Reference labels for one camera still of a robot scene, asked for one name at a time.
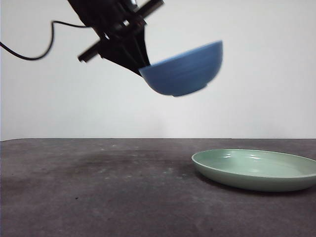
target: bowl rim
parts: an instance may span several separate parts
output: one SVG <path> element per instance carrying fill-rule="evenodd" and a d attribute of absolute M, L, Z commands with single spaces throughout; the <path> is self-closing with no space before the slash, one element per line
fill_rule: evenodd
<path fill-rule="evenodd" d="M 265 151 L 265 150 L 253 150 L 253 149 L 212 149 L 212 150 L 206 150 L 206 151 L 201 151 L 201 152 L 197 152 L 195 154 L 193 154 L 191 156 L 191 160 L 195 163 L 198 164 L 200 166 L 203 166 L 205 168 L 208 169 L 212 169 L 212 170 L 216 170 L 216 171 L 220 171 L 223 173 L 228 173 L 228 174 L 234 174 L 234 175 L 240 175 L 240 176 L 246 176 L 246 177 L 256 177 L 256 178 L 268 178 L 268 179 L 298 179 L 298 178 L 310 178 L 310 177 L 316 177 L 316 173 L 312 173 L 312 174 L 308 174 L 308 175 L 300 175 L 300 176 L 291 176 L 291 177 L 280 177 L 280 176 L 264 176 L 264 175 L 247 175 L 247 174 L 243 174 L 243 173 L 237 173 L 237 172 L 229 172 L 223 169 L 217 169 L 205 164 L 202 164 L 198 161 L 195 160 L 195 156 L 200 154 L 200 153 L 204 153 L 204 152 L 210 152 L 210 151 L 228 151 L 228 150 L 234 150 L 234 151 L 254 151 L 254 152 L 268 152 L 268 153 L 277 153 L 277 154 L 283 154 L 283 155 L 287 155 L 287 156 L 293 156 L 293 157 L 299 157 L 299 158 L 303 158 L 303 159 L 307 159 L 307 160 L 311 160 L 313 162 L 316 162 L 316 160 L 314 159 L 310 159 L 307 157 L 302 157 L 302 156 L 297 156 L 297 155 L 293 155 L 293 154 L 288 154 L 288 153 L 282 153 L 282 152 L 273 152 L 273 151 Z"/>
<path fill-rule="evenodd" d="M 163 60 L 161 60 L 161 61 L 159 61 L 159 62 L 156 62 L 156 63 L 153 63 L 153 64 L 151 64 L 151 65 L 148 65 L 148 66 L 139 68 L 138 70 L 141 71 L 141 70 L 145 70 L 145 69 L 147 69 L 147 68 L 156 67 L 156 66 L 159 66 L 159 65 L 161 65 L 161 64 L 164 64 L 164 63 L 171 62 L 171 61 L 177 60 L 177 59 L 179 59 L 179 58 L 182 58 L 182 57 L 187 56 L 187 55 L 189 55 L 189 54 L 191 54 L 191 53 L 200 52 L 200 51 L 204 50 L 205 48 L 213 47 L 213 46 L 215 46 L 215 45 L 223 45 L 223 41 L 222 41 L 222 40 L 218 40 L 218 41 L 215 41 L 215 42 L 211 42 L 211 43 L 204 44 L 204 45 L 202 45 L 202 46 L 199 46 L 199 47 L 196 47 L 196 48 L 187 50 L 187 51 L 185 51 L 185 52 L 176 54 L 176 55 L 171 56 L 171 57 L 169 57 L 169 58 L 163 59 Z"/>

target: plate rim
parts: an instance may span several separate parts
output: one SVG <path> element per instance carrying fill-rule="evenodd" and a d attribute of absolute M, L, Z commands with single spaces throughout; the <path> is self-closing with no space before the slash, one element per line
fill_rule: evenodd
<path fill-rule="evenodd" d="M 311 161 L 313 161 L 313 162 L 316 162 L 316 160 L 314 160 L 314 159 L 310 159 L 310 158 L 302 157 L 302 156 L 298 156 L 298 155 L 293 155 L 293 154 L 289 154 L 289 153 L 273 152 L 273 151 L 265 151 L 265 150 L 254 150 L 254 149 L 234 149 L 234 148 L 233 148 L 233 149 L 211 149 L 211 150 L 206 150 L 206 151 L 197 152 L 197 153 L 194 153 L 194 154 L 191 156 L 191 160 L 193 161 L 193 163 L 198 164 L 198 165 L 203 166 L 203 167 L 208 168 L 208 169 L 212 169 L 212 170 L 216 170 L 216 171 L 220 171 L 220 172 L 228 173 L 228 174 L 246 176 L 246 177 L 268 178 L 268 179 L 298 179 L 298 178 L 316 177 L 316 172 L 315 172 L 314 174 L 301 175 L 301 176 L 292 176 L 292 177 L 263 176 L 263 175 L 247 175 L 247 174 L 242 174 L 242 173 L 229 172 L 229 171 L 226 171 L 226 170 L 217 169 L 217 168 L 214 168 L 214 167 L 211 167 L 211 166 L 207 166 L 207 165 L 205 165 L 205 164 L 202 164 L 202 163 L 196 161 L 195 158 L 194 158 L 194 156 L 196 156 L 197 154 L 204 153 L 204 152 L 210 152 L 210 151 L 227 151 L 227 150 L 278 153 L 278 154 L 283 154 L 283 155 L 288 155 L 288 156 L 294 156 L 294 157 L 304 158 L 304 159 L 308 159 L 308 160 L 311 160 Z"/>

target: blue bowl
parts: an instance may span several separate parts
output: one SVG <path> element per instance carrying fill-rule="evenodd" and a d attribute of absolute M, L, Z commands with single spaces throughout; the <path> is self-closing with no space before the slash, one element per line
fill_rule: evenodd
<path fill-rule="evenodd" d="M 220 70 L 222 58 L 223 43 L 218 41 L 140 68 L 139 72 L 156 92 L 181 96 L 206 87 Z"/>

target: robotic arm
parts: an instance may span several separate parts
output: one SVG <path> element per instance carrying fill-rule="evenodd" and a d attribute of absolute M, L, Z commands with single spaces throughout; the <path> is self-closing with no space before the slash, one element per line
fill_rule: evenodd
<path fill-rule="evenodd" d="M 145 45 L 145 17 L 163 5 L 150 0 L 138 8 L 135 0 L 68 0 L 81 21 L 92 27 L 99 41 L 78 59 L 88 62 L 99 54 L 140 75 L 150 65 Z"/>

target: dark gray table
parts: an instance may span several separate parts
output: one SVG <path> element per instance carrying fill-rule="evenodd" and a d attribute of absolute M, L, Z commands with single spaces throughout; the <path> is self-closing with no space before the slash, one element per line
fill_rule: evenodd
<path fill-rule="evenodd" d="M 316 186 L 231 188 L 199 175 L 190 160 L 215 148 L 316 159 L 316 139 L 21 139 L 1 146 L 3 237 L 316 237 Z"/>

